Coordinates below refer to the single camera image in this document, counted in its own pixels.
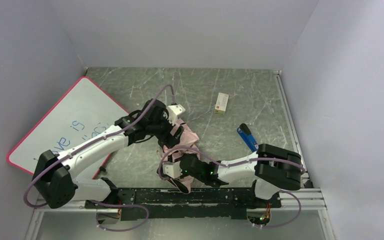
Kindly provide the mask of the pink and black umbrella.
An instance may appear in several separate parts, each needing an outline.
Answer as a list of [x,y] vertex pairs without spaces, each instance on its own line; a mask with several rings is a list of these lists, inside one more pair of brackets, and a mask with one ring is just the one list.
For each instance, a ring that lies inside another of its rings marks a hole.
[[[200,140],[200,138],[198,137],[198,135],[195,132],[193,132],[190,129],[190,127],[187,125],[187,123],[184,122],[181,118],[179,118],[177,120],[174,128],[172,129],[172,131],[170,133],[174,134],[180,127],[183,128],[183,133],[180,136],[179,143],[175,146],[176,147],[181,147],[181,146],[190,147],[190,148],[197,150],[198,147],[196,146],[196,143]],[[172,150],[172,148],[169,148],[165,145],[162,147],[161,150],[157,150],[156,153],[160,158],[162,158],[164,156],[164,154],[166,152],[169,152],[169,151],[171,151],[171,152],[168,154],[167,157],[165,157],[162,160],[163,162],[173,162],[173,163],[180,162],[181,157],[186,156],[186,155],[192,155],[193,157],[197,157],[198,160],[201,159],[200,154],[197,153],[196,151],[193,151],[190,149],[184,149],[184,148],[178,149],[178,150]],[[159,170],[157,170],[157,173],[159,173],[159,175],[162,178],[164,178],[164,180],[168,181],[171,185],[176,187],[183,194],[190,194],[191,193],[191,184],[193,183],[193,181],[195,179],[194,177],[192,177],[190,175],[186,175],[186,176],[179,176],[179,177],[173,178],[171,176],[164,174],[163,167],[164,166],[161,165]]]

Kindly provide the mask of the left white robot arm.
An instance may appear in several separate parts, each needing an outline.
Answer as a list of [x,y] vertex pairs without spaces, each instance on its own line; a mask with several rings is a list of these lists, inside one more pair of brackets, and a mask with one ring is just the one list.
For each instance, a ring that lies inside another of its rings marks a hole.
[[43,152],[38,159],[32,185],[51,209],[70,201],[94,201],[121,204],[119,189],[108,179],[80,179],[79,174],[105,156],[156,137],[161,147],[180,142],[183,127],[174,127],[185,108],[180,104],[165,105],[148,100],[141,110],[116,120],[102,133],[71,149]]

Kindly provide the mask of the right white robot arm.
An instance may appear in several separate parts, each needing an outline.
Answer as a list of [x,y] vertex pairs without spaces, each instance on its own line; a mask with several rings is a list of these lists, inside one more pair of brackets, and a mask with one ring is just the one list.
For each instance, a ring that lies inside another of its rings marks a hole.
[[210,161],[198,159],[196,154],[185,154],[179,167],[183,176],[191,176],[213,188],[219,188],[238,179],[256,177],[254,195],[269,200],[280,190],[297,191],[305,172],[301,155],[270,144],[234,160]]

